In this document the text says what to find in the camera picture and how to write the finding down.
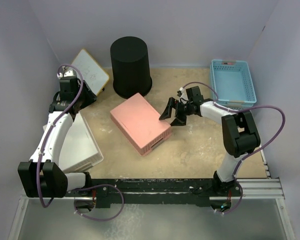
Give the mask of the pink plastic basket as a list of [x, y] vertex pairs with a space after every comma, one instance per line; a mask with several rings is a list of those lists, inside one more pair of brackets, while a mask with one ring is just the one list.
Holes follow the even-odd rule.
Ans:
[[110, 111], [110, 118], [141, 155], [146, 156], [172, 135], [171, 125], [136, 93]]

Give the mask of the black plastic waste bin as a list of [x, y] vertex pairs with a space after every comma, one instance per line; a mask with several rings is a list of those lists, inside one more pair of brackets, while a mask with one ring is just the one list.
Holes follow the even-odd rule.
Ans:
[[152, 88], [147, 44], [135, 36], [115, 40], [110, 46], [113, 89], [128, 99], [139, 93], [146, 96]]

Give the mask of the white plastic basket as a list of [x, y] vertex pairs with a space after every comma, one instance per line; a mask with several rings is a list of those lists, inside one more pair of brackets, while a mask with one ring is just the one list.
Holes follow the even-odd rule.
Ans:
[[78, 113], [65, 139], [49, 140], [46, 150], [64, 173], [86, 172], [104, 160], [86, 119]]

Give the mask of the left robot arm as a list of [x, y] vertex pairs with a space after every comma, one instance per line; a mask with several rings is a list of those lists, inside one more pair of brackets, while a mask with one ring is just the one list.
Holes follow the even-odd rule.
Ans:
[[87, 172], [64, 173], [59, 158], [66, 135], [80, 110], [97, 100], [84, 80], [75, 76], [62, 77], [60, 90], [48, 109], [48, 123], [38, 147], [28, 161], [17, 168], [25, 194], [29, 198], [62, 198], [76, 190], [81, 196], [93, 191]]

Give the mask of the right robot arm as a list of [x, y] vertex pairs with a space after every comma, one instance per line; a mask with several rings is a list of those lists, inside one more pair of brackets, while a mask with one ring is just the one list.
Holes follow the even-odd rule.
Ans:
[[187, 117], [191, 115], [208, 118], [221, 125], [226, 153], [220, 167], [214, 172], [209, 189], [223, 196], [236, 184], [241, 162], [261, 143], [253, 115], [249, 110], [222, 109], [211, 98], [204, 98], [198, 86], [182, 88], [177, 94], [179, 99], [168, 99], [160, 121], [171, 118], [172, 110], [175, 110], [171, 126], [185, 126]]

